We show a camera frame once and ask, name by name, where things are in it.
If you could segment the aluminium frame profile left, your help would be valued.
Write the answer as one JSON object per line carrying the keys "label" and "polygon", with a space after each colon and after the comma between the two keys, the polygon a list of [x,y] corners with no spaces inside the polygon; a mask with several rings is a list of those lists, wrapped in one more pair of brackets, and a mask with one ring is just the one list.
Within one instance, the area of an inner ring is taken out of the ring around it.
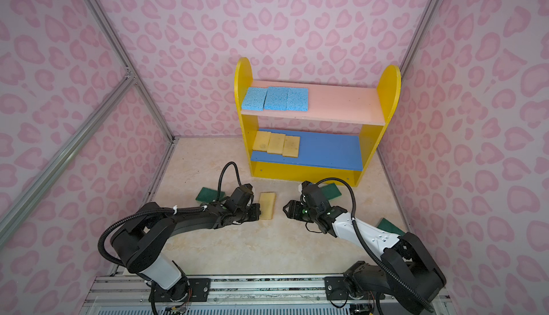
{"label": "aluminium frame profile left", "polygon": [[1,243],[129,90],[160,110],[100,0],[1,0]]}

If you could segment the aluminium frame profile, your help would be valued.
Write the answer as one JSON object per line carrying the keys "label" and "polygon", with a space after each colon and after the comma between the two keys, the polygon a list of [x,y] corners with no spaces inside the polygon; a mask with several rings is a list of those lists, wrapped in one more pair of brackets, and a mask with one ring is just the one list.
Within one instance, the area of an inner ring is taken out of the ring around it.
{"label": "aluminium frame profile", "polygon": [[433,23],[436,13],[442,3],[443,0],[427,0],[424,12],[419,18],[417,28],[413,32],[412,39],[404,55],[403,62],[400,65],[400,72],[403,79],[406,77],[406,73],[410,70],[415,56],[420,49],[422,40],[426,36],[427,31]]}
{"label": "aluminium frame profile", "polygon": [[129,90],[160,110],[100,0],[1,0],[1,243]]}

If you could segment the blue sponge floor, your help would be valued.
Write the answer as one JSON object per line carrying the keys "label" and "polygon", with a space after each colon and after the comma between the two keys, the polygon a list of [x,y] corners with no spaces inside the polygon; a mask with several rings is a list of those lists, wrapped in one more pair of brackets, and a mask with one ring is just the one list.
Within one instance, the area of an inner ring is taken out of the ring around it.
{"label": "blue sponge floor", "polygon": [[288,91],[289,89],[286,87],[268,87],[264,101],[264,110],[286,111]]}
{"label": "blue sponge floor", "polygon": [[307,112],[309,104],[309,89],[288,88],[287,89],[287,111]]}

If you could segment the yellow sponge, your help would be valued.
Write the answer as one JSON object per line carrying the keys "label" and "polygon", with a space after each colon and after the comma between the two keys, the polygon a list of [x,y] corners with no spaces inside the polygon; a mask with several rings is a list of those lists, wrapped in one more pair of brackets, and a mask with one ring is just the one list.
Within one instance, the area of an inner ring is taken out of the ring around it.
{"label": "yellow sponge", "polygon": [[267,146],[267,153],[282,155],[285,144],[285,135],[283,133],[270,133],[270,140]]}

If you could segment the yellow sponge shelf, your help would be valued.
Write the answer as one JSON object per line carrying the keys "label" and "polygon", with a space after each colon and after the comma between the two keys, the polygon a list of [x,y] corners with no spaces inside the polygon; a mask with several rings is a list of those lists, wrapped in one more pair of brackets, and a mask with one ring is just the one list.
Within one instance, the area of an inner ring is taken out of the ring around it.
{"label": "yellow sponge shelf", "polygon": [[258,131],[252,145],[253,151],[267,152],[270,143],[270,131]]}

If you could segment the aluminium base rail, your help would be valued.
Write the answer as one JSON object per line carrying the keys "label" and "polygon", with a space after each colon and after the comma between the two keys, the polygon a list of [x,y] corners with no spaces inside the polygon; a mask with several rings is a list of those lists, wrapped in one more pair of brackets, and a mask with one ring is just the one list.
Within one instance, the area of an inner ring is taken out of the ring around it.
{"label": "aluminium base rail", "polygon": [[150,304],[133,274],[98,277],[81,314],[406,314],[395,296],[349,296],[338,274],[190,276],[190,300]]}

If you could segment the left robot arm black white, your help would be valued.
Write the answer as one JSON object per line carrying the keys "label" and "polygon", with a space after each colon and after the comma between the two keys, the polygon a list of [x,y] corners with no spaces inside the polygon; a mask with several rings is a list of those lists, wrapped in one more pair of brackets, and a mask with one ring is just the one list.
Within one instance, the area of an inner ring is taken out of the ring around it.
{"label": "left robot arm black white", "polygon": [[168,239],[202,229],[256,222],[260,214],[250,184],[238,186],[220,201],[191,208],[167,208],[150,202],[109,226],[100,236],[98,249],[105,259],[179,300],[187,293],[188,282],[182,269],[162,253]]}

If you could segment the yellow sponge floor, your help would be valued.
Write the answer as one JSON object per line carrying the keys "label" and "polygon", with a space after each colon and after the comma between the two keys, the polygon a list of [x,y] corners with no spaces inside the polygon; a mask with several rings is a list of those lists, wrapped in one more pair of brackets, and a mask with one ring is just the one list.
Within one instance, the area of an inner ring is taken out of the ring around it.
{"label": "yellow sponge floor", "polygon": [[286,136],[282,155],[284,157],[297,158],[299,156],[300,137]]}
{"label": "yellow sponge floor", "polygon": [[260,194],[260,220],[271,220],[274,214],[276,193],[265,192]]}

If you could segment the yellow wooden shelf unit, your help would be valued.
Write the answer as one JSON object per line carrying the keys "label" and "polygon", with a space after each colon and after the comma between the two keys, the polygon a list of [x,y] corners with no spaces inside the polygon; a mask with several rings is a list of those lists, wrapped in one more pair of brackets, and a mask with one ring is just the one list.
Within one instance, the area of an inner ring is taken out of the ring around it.
{"label": "yellow wooden shelf unit", "polygon": [[[261,81],[254,78],[250,60],[241,58],[234,74],[234,98],[251,175],[294,182],[337,177],[358,186],[397,110],[401,81],[400,69],[393,65],[374,89]],[[308,89],[308,110],[243,109],[250,88],[269,86]],[[260,126],[261,117],[293,123],[278,131],[300,137],[296,158],[253,150],[259,132],[277,131]]]}

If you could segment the green scouring pad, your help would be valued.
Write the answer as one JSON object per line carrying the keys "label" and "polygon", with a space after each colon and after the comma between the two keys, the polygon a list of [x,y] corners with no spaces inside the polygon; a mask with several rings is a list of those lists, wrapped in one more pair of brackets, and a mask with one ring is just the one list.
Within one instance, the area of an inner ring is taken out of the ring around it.
{"label": "green scouring pad", "polygon": [[195,200],[201,204],[209,204],[212,202],[221,201],[225,197],[226,193],[217,189],[209,189],[202,187]]}
{"label": "green scouring pad", "polygon": [[338,197],[342,196],[342,192],[334,183],[323,185],[320,187],[320,190],[328,201],[337,199]]}
{"label": "green scouring pad", "polygon": [[380,219],[377,228],[380,230],[383,230],[384,232],[389,232],[392,234],[397,234],[398,236],[402,236],[405,234],[405,232],[398,228],[396,225],[394,225],[392,222],[387,220],[386,218]]}

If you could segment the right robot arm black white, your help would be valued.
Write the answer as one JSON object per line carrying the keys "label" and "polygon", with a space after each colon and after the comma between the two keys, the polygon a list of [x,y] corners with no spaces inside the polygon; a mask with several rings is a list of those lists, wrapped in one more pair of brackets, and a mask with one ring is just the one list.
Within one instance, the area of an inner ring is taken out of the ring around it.
{"label": "right robot arm black white", "polygon": [[406,311],[433,313],[433,300],[447,279],[418,236],[383,231],[357,218],[357,199],[353,188],[342,183],[350,194],[351,209],[333,206],[324,195],[321,183],[305,181],[300,198],[289,201],[283,212],[289,219],[316,224],[321,234],[344,239],[363,248],[373,260],[354,263],[331,287],[328,300],[370,297],[376,307],[382,295],[393,296]]}

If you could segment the aluminium frame profile right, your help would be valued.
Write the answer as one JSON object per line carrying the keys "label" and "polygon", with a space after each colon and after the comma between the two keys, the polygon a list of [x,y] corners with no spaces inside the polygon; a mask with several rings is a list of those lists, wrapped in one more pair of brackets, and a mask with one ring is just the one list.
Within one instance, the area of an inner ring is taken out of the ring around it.
{"label": "aluminium frame profile right", "polygon": [[419,18],[417,28],[413,32],[412,39],[404,55],[403,62],[400,65],[400,72],[403,79],[406,77],[406,73],[410,70],[415,56],[420,49],[422,40],[426,36],[427,31],[433,23],[436,13],[442,3],[443,0],[427,0],[424,12]]}

